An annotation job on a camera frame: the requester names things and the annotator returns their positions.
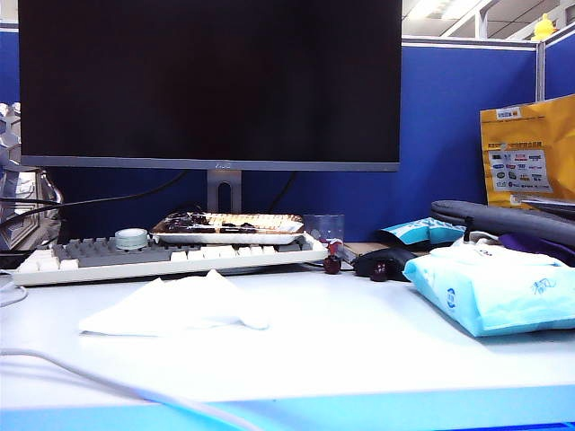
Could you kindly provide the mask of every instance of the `white cable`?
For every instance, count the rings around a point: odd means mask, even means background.
[[[141,400],[158,402],[167,406],[172,406],[180,409],[186,409],[194,413],[200,414],[202,416],[213,418],[215,420],[228,424],[232,427],[242,429],[244,431],[263,431],[261,428],[255,426],[254,424],[248,422],[243,418],[237,417],[236,415],[223,411],[222,409],[209,406],[208,404],[203,404],[201,402],[196,402],[192,400],[185,400],[184,398],[173,397],[170,395],[162,394],[160,392],[149,391],[147,389],[138,388],[136,386],[129,386],[124,383],[109,379],[107,377],[102,377],[100,375],[87,372],[76,366],[66,364],[60,361],[59,359],[55,359],[36,350],[29,350],[23,348],[2,348],[0,349],[0,356],[38,357],[56,366],[59,366],[60,368],[64,368],[70,373],[77,374],[83,377],[84,379],[91,380],[92,382],[108,386],[109,388],[112,388],[116,391],[126,393],[131,397],[139,398]]]
[[[24,286],[16,286],[12,281],[10,281],[7,284],[5,284],[4,286],[0,287],[0,291],[8,290],[8,288],[10,288],[10,287],[13,287],[15,289],[22,291],[22,295],[20,295],[16,299],[11,299],[9,301],[5,301],[3,303],[0,303],[0,308],[7,307],[8,305],[12,305],[13,303],[19,303],[20,301],[23,301],[24,299],[26,299],[26,297],[28,296],[28,290],[26,290],[26,288]]]

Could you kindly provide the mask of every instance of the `ceiling light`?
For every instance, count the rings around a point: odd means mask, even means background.
[[[478,4],[477,0],[454,0],[442,13],[442,20],[460,20]]]
[[[427,18],[447,3],[449,0],[420,0],[413,6],[407,17],[411,20]]]

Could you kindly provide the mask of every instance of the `roll of tape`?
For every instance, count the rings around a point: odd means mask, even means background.
[[[142,249],[147,246],[147,230],[130,227],[117,231],[116,248],[121,250]]]

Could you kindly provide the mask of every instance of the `mechanical keyboard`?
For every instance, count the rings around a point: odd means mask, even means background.
[[[110,280],[239,269],[321,260],[327,249],[307,233],[287,245],[169,245],[148,241],[147,247],[119,250],[114,238],[72,240],[36,250],[10,271],[19,286]]]

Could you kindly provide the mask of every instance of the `black screen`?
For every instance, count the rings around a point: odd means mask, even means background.
[[[401,2],[26,0],[19,15],[22,154],[42,164],[399,161]]]

